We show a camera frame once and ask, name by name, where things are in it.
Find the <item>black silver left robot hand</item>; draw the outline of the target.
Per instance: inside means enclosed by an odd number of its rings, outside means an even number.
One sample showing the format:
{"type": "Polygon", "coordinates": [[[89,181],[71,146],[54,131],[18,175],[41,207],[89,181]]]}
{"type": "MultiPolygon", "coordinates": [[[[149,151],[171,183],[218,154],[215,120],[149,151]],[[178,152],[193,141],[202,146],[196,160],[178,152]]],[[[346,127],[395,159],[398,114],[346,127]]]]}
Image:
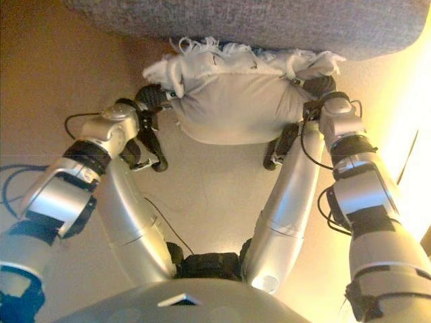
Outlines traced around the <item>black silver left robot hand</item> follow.
{"type": "Polygon", "coordinates": [[[159,112],[164,108],[170,108],[172,101],[177,99],[175,91],[164,90],[159,85],[147,85],[136,93],[134,101],[141,110],[159,112]]]}

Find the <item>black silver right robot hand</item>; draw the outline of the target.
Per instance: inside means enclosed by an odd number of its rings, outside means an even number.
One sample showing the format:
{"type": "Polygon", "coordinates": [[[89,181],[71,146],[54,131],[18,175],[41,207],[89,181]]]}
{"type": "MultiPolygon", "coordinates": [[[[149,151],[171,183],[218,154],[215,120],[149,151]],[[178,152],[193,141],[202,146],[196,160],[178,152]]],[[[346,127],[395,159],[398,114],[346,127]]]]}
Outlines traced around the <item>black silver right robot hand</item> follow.
{"type": "Polygon", "coordinates": [[[337,89],[335,79],[332,76],[321,76],[307,80],[295,77],[290,83],[314,99],[320,99],[337,89]]]}

